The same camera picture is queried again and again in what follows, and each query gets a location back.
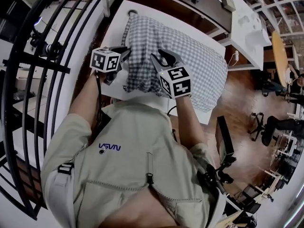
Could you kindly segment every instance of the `black cable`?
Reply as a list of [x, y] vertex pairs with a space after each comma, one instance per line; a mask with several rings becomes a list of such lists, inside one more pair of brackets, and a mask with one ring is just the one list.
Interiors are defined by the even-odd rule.
[[97, 87], [98, 87], [98, 102], [99, 102], [99, 107], [98, 107], [98, 112], [97, 112], [97, 125], [101, 122], [101, 117], [102, 117], [102, 105], [103, 102], [101, 101], [101, 86], [100, 86], [100, 78], [98, 75], [98, 72], [95, 72], [96, 75], [96, 82], [97, 82]]
[[172, 107], [172, 108], [168, 111], [167, 116], [169, 116], [170, 111], [172, 111], [174, 108], [176, 108], [176, 106]]

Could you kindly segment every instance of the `black office chair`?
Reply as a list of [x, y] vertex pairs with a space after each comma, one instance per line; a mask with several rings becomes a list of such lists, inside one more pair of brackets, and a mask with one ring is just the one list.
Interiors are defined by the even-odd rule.
[[262, 192], [252, 185], [248, 185], [237, 199], [239, 206], [246, 212], [254, 214], [260, 208], [261, 204], [256, 203], [255, 197], [262, 194]]
[[272, 139], [275, 140], [275, 143], [278, 140], [278, 137], [273, 136], [276, 130], [277, 119], [274, 116], [270, 116], [267, 119], [267, 123], [265, 125], [265, 129], [262, 136], [262, 143], [265, 146], [268, 146]]
[[276, 190], [282, 189], [285, 186], [285, 182], [283, 180], [279, 180], [275, 186]]
[[255, 117], [256, 122], [257, 122], [257, 127], [256, 127], [256, 129], [254, 129], [252, 131], [248, 130], [248, 133], [252, 134], [252, 133], [256, 132], [256, 137], [251, 138], [251, 140], [255, 142], [257, 140], [257, 137], [259, 136], [260, 132], [265, 129], [264, 124], [263, 124], [264, 114], [260, 112], [259, 114], [251, 113], [251, 115]]
[[274, 132], [276, 130], [276, 123], [278, 121], [274, 116], [268, 117], [267, 123], [264, 125], [264, 123], [263, 123], [264, 114], [263, 113], [259, 113], [259, 114], [252, 113], [251, 115], [256, 118], [256, 122], [257, 122], [257, 127], [255, 130], [253, 130], [253, 131], [248, 130], [249, 134], [257, 132], [256, 137], [251, 139], [252, 141], [255, 142], [260, 133], [263, 135], [262, 143], [265, 146], [268, 146], [272, 139], [274, 139], [275, 141], [278, 140], [278, 137], [273, 136]]

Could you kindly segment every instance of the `curved railing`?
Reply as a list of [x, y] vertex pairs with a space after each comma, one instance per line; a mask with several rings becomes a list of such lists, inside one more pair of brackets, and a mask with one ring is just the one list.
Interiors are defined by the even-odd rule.
[[[18, 35], [16, 37], [16, 40], [14, 42], [14, 45], [11, 50], [11, 54], [9, 57], [9, 60], [7, 62], [7, 69], [5, 73], [5, 79], [4, 79], [4, 85], [3, 85], [3, 91], [2, 91], [2, 102], [1, 102], [1, 124], [2, 124], [2, 131], [3, 131], [3, 143], [4, 143], [4, 149], [6, 154], [6, 160], [9, 165], [9, 170], [14, 185], [12, 183], [9, 183], [7, 179], [5, 179], [6, 182], [9, 183], [11, 187], [13, 187], [19, 194], [22, 203], [18, 202], [15, 198], [13, 198], [7, 191], [5, 191], [0, 186], [0, 192], [9, 199], [17, 208], [22, 210], [24, 213], [32, 217], [33, 219], [37, 219], [37, 214], [40, 210], [40, 207], [44, 204], [43, 197], [41, 195], [41, 192], [37, 192], [35, 188], [34, 183], [34, 177], [33, 177], [33, 167], [30, 165], [29, 162], [29, 152], [28, 152], [28, 140], [27, 140], [27, 129], [28, 129], [28, 122], [27, 122], [27, 112], [28, 112], [28, 103], [29, 103], [29, 96], [30, 96], [30, 88], [31, 83], [33, 79], [33, 75], [35, 72], [35, 67], [42, 67], [43, 72], [38, 88], [37, 93], [37, 101], [36, 101], [36, 111], [35, 111], [35, 119], [34, 119], [34, 149], [35, 149], [35, 161], [36, 161], [36, 169], [38, 173], [38, 180], [40, 180], [40, 162], [39, 162], [39, 151], [42, 151], [38, 147], [38, 123], [39, 123], [39, 113], [40, 113], [40, 103], [42, 98], [42, 91], [44, 88], [45, 78], [47, 76], [48, 70], [53, 70], [53, 75], [50, 81], [48, 95], [47, 95], [47, 103], [46, 103], [46, 112], [44, 117], [44, 129], [43, 129], [43, 152], [45, 154], [47, 150], [47, 135], [48, 135], [48, 118], [50, 113], [50, 105], [51, 105], [51, 97], [53, 95], [54, 91], [54, 85], [57, 78], [57, 73], [61, 72], [61, 77], [59, 80], [59, 85], [56, 92], [56, 98], [55, 98], [55, 104], [53, 109], [53, 115], [52, 115], [52, 123], [51, 123], [51, 136], [54, 134], [55, 130], [55, 121], [56, 121], [56, 113], [57, 113], [57, 105], [59, 101], [59, 96], [62, 88], [62, 84], [65, 78], [66, 74], [69, 74], [70, 69], [68, 68], [71, 56], [73, 54], [73, 51], [76, 47], [76, 44], [79, 40], [79, 37], [81, 33], [83, 32], [84, 27], [86, 26], [88, 20], [90, 19], [93, 11], [99, 4], [101, 0], [95, 0], [95, 4], [91, 6], [91, 10], [87, 13], [87, 16], [84, 18], [83, 23], [79, 29], [79, 31], [76, 34], [76, 37], [74, 38], [74, 41], [71, 42], [72, 34], [74, 33], [77, 25], [79, 24], [82, 16], [87, 11], [89, 5], [92, 3], [93, 0], [87, 1], [85, 6], [82, 8], [81, 12], [77, 16], [74, 24], [72, 25], [71, 29], [69, 30], [69, 33], [63, 43], [63, 45], [60, 47], [60, 51], [57, 52], [58, 56], [55, 60], [52, 58], [52, 54], [55, 50], [57, 50], [57, 43], [59, 41], [59, 38], [66, 27], [69, 19], [71, 18], [73, 12], [75, 9], [77, 9], [77, 6], [82, 0], [76, 0], [73, 7], [70, 9], [68, 14], [66, 15], [64, 21], [62, 22], [59, 30], [57, 31], [57, 35], [52, 42], [50, 46], [50, 50], [48, 51], [48, 55], [46, 59], [41, 58], [39, 55], [41, 54], [43, 50], [43, 46], [45, 44], [45, 39], [49, 33], [49, 31], [52, 28], [52, 25], [54, 24], [57, 16], [61, 12], [61, 10], [64, 8], [66, 3], [69, 0], [62, 0], [58, 7], [56, 8], [55, 12], [51, 16], [49, 22], [47, 23], [44, 31], [41, 33], [38, 45], [36, 47], [35, 53], [28, 54], [24, 52], [24, 48], [26, 46], [27, 40], [30, 37], [30, 34], [32, 32], [32, 29], [34, 27], [35, 22], [38, 20], [40, 14], [44, 10], [46, 6], [48, 6], [51, 2], [51, 0], [37, 0], [35, 4], [33, 5], [32, 9], [28, 13], [24, 23], [22, 24]], [[72, 43], [72, 46], [70, 50], [67, 52], [67, 59], [65, 60], [64, 65], [61, 65], [61, 61], [64, 57], [64, 54], [66, 52], [66, 48], [68, 46], [68, 43]], [[23, 151], [24, 151], [24, 160], [25, 160], [25, 166], [26, 166], [26, 172], [29, 180], [29, 184], [27, 184], [27, 187], [31, 189], [33, 192], [35, 200], [38, 200], [36, 202], [36, 206], [33, 207], [29, 201], [29, 197], [26, 193], [26, 190], [24, 188], [24, 183], [20, 177], [19, 167], [16, 160], [16, 152], [14, 149], [14, 140], [13, 140], [13, 94], [14, 94], [14, 87], [16, 82], [16, 76], [18, 72], [18, 67], [20, 63], [26, 63], [30, 64], [28, 78], [26, 82], [26, 88], [25, 88], [25, 96], [23, 101], [23, 113], [22, 113], [22, 139], [23, 139]]]

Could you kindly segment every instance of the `round wooden table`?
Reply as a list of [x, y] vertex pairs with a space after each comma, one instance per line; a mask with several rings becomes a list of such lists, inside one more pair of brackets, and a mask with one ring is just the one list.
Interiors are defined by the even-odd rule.
[[288, 68], [288, 60], [287, 60], [285, 46], [282, 42], [282, 38], [279, 36], [279, 34], [276, 31], [272, 33], [271, 40], [272, 40], [274, 57], [275, 57], [276, 71], [279, 76], [280, 83], [283, 87], [287, 87], [285, 75], [286, 75], [286, 70]]

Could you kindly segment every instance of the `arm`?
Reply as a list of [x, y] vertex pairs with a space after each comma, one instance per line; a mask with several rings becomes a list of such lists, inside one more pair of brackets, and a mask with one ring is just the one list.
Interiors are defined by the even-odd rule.
[[59, 165], [71, 161], [76, 153], [88, 145], [95, 116], [98, 87], [92, 74], [73, 101], [68, 115], [61, 123], [47, 148], [41, 170], [42, 188], [49, 174]]
[[204, 132], [196, 116], [189, 96], [176, 99], [177, 116], [179, 121], [180, 143], [187, 149], [198, 143], [203, 143]]
[[299, 77], [299, 75], [296, 73], [296, 70], [294, 69], [294, 67], [293, 66], [291, 66], [290, 64], [288, 64], [288, 67], [290, 68], [290, 70], [294, 73], [294, 77], [295, 78], [298, 78]]
[[[105, 75], [99, 74], [100, 81], [105, 79]], [[69, 114], [77, 114], [83, 117], [92, 126], [98, 99], [98, 87], [95, 74], [92, 74], [86, 81], [79, 95], [71, 105]]]

